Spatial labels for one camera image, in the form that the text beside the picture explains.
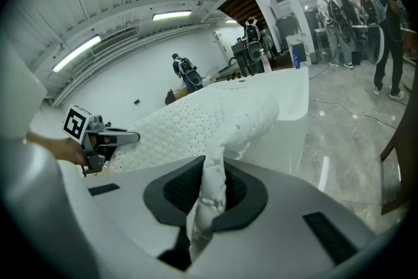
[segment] white pillar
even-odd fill
[[[305,17],[305,13],[303,11],[302,5],[300,4],[299,0],[289,0],[290,6],[293,9],[293,12],[296,15],[296,19],[299,22],[300,30],[304,35],[304,42],[308,47],[309,53],[315,53],[314,42],[312,40],[311,31],[309,29],[308,21]]]
[[[263,13],[264,19],[266,20],[268,29],[272,35],[274,44],[276,45],[277,51],[281,51],[280,35],[279,30],[276,27],[276,16],[274,15],[273,8],[270,5],[271,0],[255,0]]]

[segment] marble floor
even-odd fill
[[[381,233],[407,212],[401,208],[380,215],[383,177],[379,155],[406,108],[389,99],[392,62],[388,61],[379,96],[372,93],[375,67],[368,61],[353,70],[327,67],[319,64],[309,68],[308,132],[299,167],[292,174],[318,187],[358,215],[375,233]],[[389,191],[383,192],[383,197],[388,198],[399,186],[395,153],[384,169],[383,182]]]

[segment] sneaker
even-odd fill
[[[405,97],[405,93],[403,91],[399,91],[397,95],[389,94],[389,97],[393,100],[403,100],[403,98]]]
[[[380,92],[381,92],[381,90],[379,90],[377,87],[374,87],[374,90],[373,90],[374,95],[379,95]]]

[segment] blue bottle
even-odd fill
[[[293,54],[293,62],[295,63],[295,68],[300,69],[299,51],[295,48],[292,48],[292,54]]]

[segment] ceiling light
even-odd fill
[[[92,39],[86,41],[81,46],[79,46],[76,50],[73,50],[68,54],[62,61],[60,61],[55,67],[52,68],[53,72],[57,73],[60,71],[64,66],[70,63],[74,58],[80,55],[83,51],[86,51],[91,46],[100,42],[100,36],[96,35]]]
[[[166,12],[166,13],[159,13],[154,14],[152,16],[152,20],[163,20],[163,19],[170,19],[170,18],[178,18],[180,16],[189,16],[191,14],[191,10],[180,10],[176,12]]]

